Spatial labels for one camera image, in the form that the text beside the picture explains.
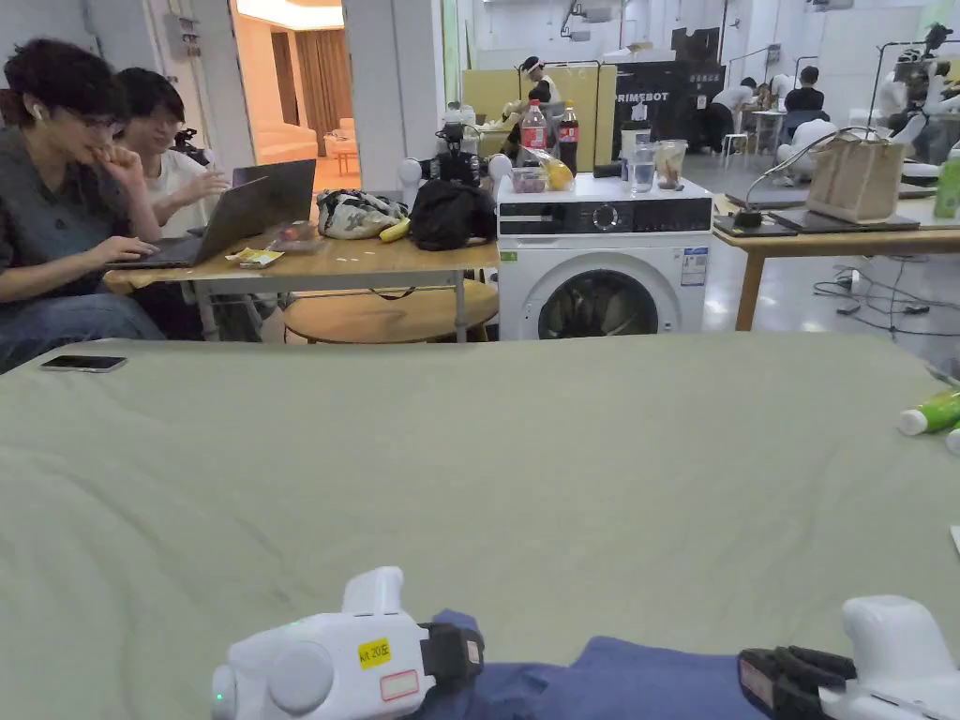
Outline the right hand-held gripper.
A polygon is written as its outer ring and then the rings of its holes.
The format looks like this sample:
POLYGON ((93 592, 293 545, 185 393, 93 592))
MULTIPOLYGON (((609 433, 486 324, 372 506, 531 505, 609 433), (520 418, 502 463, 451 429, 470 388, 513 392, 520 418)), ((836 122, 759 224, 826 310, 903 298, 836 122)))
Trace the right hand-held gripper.
POLYGON ((958 718, 958 664, 926 607, 852 598, 843 627, 849 657, 795 645, 739 652, 744 697, 770 719, 958 718))

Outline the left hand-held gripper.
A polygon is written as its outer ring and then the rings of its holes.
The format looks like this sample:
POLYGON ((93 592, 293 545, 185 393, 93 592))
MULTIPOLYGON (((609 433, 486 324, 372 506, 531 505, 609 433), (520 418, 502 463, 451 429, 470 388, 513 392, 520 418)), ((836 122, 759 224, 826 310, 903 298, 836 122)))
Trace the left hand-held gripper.
POLYGON ((212 676, 214 719, 399 719, 428 694, 470 684, 485 641, 449 622, 418 623, 401 607, 403 572, 350 579, 341 608, 231 646, 212 676))

